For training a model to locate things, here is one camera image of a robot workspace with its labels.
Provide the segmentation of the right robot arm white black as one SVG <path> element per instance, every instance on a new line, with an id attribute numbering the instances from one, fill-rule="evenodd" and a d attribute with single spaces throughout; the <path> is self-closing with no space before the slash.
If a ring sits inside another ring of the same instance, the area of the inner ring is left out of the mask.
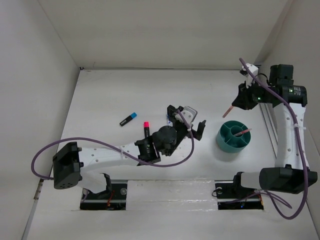
<path id="1" fill-rule="evenodd" d="M 299 194 L 318 180 L 309 169 L 304 145 L 304 115 L 307 89 L 295 85 L 292 65 L 279 64 L 270 68 L 266 83 L 258 80 L 258 67 L 245 63 L 240 73 L 246 76 L 238 86 L 233 107 L 252 110 L 258 104 L 271 104 L 276 120 L 277 153 L 274 167 L 258 172 L 239 172 L 239 180 L 231 184 L 231 191 L 243 197 L 249 189 Z"/>

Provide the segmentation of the blue capped black highlighter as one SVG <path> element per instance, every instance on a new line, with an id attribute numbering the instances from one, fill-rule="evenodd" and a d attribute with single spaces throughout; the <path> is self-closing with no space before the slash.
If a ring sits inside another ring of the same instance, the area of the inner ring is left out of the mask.
<path id="1" fill-rule="evenodd" d="M 127 116 L 124 120 L 122 120 L 119 125 L 121 127 L 125 126 L 126 124 L 128 124 L 130 121 L 132 121 L 134 118 L 137 117 L 137 114 L 135 112 L 133 112 L 132 114 L 130 114 L 129 116 Z"/>

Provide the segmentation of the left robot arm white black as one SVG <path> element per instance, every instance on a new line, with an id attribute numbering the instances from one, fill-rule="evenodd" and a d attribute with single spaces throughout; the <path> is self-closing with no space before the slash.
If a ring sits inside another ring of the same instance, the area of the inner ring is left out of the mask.
<path id="1" fill-rule="evenodd" d="M 66 190 L 79 186 L 100 198 L 107 198 L 112 191 L 107 168 L 158 165 L 161 157 L 170 157 L 185 138 L 201 140 L 206 121 L 200 122 L 197 130 L 194 130 L 193 121 L 197 114 L 189 106 L 175 108 L 169 105 L 167 117 L 170 125 L 127 145 L 103 144 L 101 148 L 85 148 L 68 140 L 52 158 L 54 188 Z"/>

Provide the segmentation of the small clear spray bottle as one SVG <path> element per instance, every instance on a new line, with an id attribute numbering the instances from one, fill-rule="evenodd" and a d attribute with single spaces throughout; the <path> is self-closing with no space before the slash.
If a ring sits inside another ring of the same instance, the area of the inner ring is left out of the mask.
<path id="1" fill-rule="evenodd" d="M 169 115 L 166 116 L 166 119 L 167 119 L 167 125 L 172 127 L 173 123 L 170 121 Z"/>

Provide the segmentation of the pink capped black highlighter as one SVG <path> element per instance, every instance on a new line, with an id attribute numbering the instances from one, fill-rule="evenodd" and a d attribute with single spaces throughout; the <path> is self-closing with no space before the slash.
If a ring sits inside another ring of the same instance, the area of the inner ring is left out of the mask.
<path id="1" fill-rule="evenodd" d="M 144 137 L 148 138 L 150 136 L 150 124 L 148 121 L 143 123 Z"/>

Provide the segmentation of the orange pen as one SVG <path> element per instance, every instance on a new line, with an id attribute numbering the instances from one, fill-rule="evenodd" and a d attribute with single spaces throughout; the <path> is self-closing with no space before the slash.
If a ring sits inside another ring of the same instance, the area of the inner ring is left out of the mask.
<path id="1" fill-rule="evenodd" d="M 225 118 L 230 112 L 231 110 L 233 109 L 234 107 L 231 105 L 227 110 L 226 112 L 222 115 L 222 118 Z"/>

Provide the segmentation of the red white pen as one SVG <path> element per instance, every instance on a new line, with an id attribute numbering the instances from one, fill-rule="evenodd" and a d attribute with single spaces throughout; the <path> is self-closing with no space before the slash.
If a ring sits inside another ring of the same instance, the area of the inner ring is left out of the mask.
<path id="1" fill-rule="evenodd" d="M 251 130 L 252 130 L 251 128 L 245 129 L 245 130 L 243 130 L 243 131 L 240 131 L 240 132 L 234 134 L 234 136 L 235 136 L 235 137 L 238 137 L 238 136 L 244 135 L 245 133 L 248 133 L 248 132 L 250 132 Z"/>

